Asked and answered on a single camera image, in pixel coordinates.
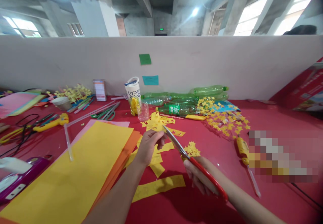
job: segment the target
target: bottle label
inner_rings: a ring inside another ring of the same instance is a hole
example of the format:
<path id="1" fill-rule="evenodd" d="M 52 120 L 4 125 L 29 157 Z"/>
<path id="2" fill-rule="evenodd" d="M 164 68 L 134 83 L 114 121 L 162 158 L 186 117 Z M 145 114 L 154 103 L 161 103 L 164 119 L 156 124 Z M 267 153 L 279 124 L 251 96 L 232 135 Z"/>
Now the bottle label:
<path id="1" fill-rule="evenodd" d="M 180 106 L 179 105 L 169 105 L 169 114 L 179 115 Z"/>

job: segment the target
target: forearm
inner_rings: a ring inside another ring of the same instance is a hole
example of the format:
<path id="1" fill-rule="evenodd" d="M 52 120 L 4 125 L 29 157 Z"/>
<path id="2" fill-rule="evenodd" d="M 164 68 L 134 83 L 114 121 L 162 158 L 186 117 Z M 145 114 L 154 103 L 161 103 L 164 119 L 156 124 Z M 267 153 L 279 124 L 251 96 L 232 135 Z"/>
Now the forearm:
<path id="1" fill-rule="evenodd" d="M 121 178 L 83 221 L 83 224 L 122 224 L 136 192 L 145 167 L 133 161 Z"/>
<path id="2" fill-rule="evenodd" d="M 227 192 L 229 202 L 235 207 L 246 223 L 284 223 L 254 198 L 230 181 L 219 170 L 216 172 L 215 178 Z"/>

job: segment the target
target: window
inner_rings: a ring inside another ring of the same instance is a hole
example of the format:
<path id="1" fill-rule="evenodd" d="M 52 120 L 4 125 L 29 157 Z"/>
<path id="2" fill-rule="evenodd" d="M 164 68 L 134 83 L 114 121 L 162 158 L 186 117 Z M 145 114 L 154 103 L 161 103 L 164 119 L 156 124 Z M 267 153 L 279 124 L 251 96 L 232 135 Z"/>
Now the window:
<path id="1" fill-rule="evenodd" d="M 305 8 L 309 5 L 311 0 L 294 0 L 292 6 L 284 17 L 283 21 L 280 23 L 274 35 L 283 35 L 286 31 L 290 31 Z"/>
<path id="2" fill-rule="evenodd" d="M 17 18 L 9 18 L 3 16 L 7 22 L 11 25 L 14 31 L 23 37 L 41 37 L 38 29 L 35 27 L 34 23 L 31 21 L 25 21 Z"/>
<path id="3" fill-rule="evenodd" d="M 250 36 L 267 0 L 258 0 L 244 8 L 234 36 Z"/>
<path id="4" fill-rule="evenodd" d="M 75 37 L 84 37 L 83 30 L 81 28 L 81 25 L 78 23 L 71 23 L 68 24 L 68 27 L 71 30 L 71 33 Z"/>

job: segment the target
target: ceiling light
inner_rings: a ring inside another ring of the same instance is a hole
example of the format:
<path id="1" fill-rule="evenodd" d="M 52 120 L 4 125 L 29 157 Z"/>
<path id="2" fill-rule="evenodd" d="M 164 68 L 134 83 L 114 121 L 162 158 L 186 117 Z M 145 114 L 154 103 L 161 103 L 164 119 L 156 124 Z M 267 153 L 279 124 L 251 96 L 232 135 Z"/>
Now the ceiling light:
<path id="1" fill-rule="evenodd" d="M 199 9 L 195 7 L 195 9 L 192 12 L 192 16 L 196 16 L 198 14 Z"/>

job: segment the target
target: pink paper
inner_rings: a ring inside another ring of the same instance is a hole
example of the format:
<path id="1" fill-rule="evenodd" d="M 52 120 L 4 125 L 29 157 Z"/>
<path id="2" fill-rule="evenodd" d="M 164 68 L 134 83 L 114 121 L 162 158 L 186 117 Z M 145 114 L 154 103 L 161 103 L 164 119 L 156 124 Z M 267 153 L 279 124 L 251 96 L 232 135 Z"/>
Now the pink paper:
<path id="1" fill-rule="evenodd" d="M 38 95 L 37 93 L 18 92 L 0 98 L 0 104 L 2 105 L 0 106 L 0 118 L 4 118 L 23 107 Z"/>
<path id="2" fill-rule="evenodd" d="M 117 126 L 122 126 L 122 127 L 128 127 L 129 124 L 130 124 L 130 121 L 104 121 L 104 120 L 90 120 L 86 125 L 85 127 L 83 127 L 83 129 L 76 135 L 76 137 L 74 138 L 74 140 L 71 142 L 71 146 L 73 146 L 83 135 L 84 133 L 86 133 L 91 126 L 94 125 L 94 123 L 96 121 L 100 121 L 100 122 L 104 122 L 104 123 L 112 123 L 114 125 L 117 125 Z"/>

